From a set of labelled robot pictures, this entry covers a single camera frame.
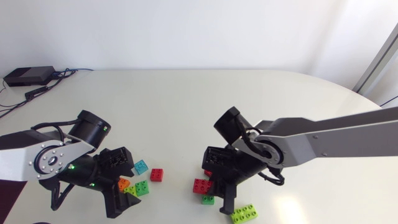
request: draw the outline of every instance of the lime green lego brick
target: lime green lego brick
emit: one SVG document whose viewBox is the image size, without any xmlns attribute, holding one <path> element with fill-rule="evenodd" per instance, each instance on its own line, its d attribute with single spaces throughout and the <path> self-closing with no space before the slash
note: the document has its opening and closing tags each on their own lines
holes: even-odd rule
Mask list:
<svg viewBox="0 0 398 224">
<path fill-rule="evenodd" d="M 202 195 L 201 203 L 204 205 L 214 205 L 214 196 Z"/>
<path fill-rule="evenodd" d="M 232 213 L 231 218 L 234 224 L 244 223 L 246 221 L 252 220 L 258 216 L 256 209 L 253 204 L 246 205 L 242 208 L 237 208 Z"/>
<path fill-rule="evenodd" d="M 142 196 L 149 193 L 148 182 L 146 180 L 136 183 L 137 196 Z"/>
<path fill-rule="evenodd" d="M 136 186 L 133 185 L 132 187 L 126 187 L 126 188 L 123 190 L 123 193 L 130 193 L 130 194 L 132 194 L 132 195 L 134 195 L 134 196 L 137 197 Z"/>
</svg>

